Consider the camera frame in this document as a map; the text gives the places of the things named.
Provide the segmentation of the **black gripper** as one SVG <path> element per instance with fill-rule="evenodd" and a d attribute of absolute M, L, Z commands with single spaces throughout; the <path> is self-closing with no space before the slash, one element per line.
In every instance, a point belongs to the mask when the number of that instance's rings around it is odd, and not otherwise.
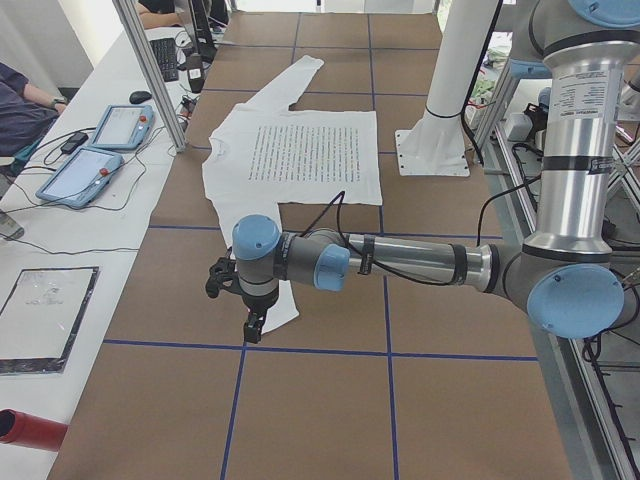
<path fill-rule="evenodd" d="M 266 260 L 241 260 L 220 257 L 209 269 L 205 291 L 210 298 L 217 298 L 221 291 L 241 296 L 243 303 L 254 314 L 254 322 L 243 325 L 244 341 L 260 342 L 264 315 L 275 305 L 279 297 L 279 280 Z"/>

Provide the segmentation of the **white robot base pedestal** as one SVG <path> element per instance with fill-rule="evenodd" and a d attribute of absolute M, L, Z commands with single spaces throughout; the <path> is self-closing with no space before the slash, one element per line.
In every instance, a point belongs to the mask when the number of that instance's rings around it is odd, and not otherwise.
<path fill-rule="evenodd" d="M 424 114 L 412 129 L 395 132 L 402 176 L 470 175 L 462 120 L 468 91 L 500 8 L 497 0 L 451 3 Z"/>

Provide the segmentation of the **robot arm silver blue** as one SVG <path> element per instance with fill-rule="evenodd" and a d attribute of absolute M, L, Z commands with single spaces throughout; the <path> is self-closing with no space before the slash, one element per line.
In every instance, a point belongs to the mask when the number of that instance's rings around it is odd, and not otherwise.
<path fill-rule="evenodd" d="M 227 291 L 248 310 L 244 338 L 261 339 L 279 285 L 338 291 L 350 269 L 416 283 L 468 285 L 501 296 L 541 329 L 568 339 L 613 326 L 625 305 L 602 239 L 625 65 L 639 51 L 635 1 L 536 1 L 514 30 L 515 60 L 539 60 L 552 77 L 536 225 L 518 248 L 468 248 L 320 229 L 282 231 L 259 214 L 233 227 L 210 269 L 208 296 Z"/>

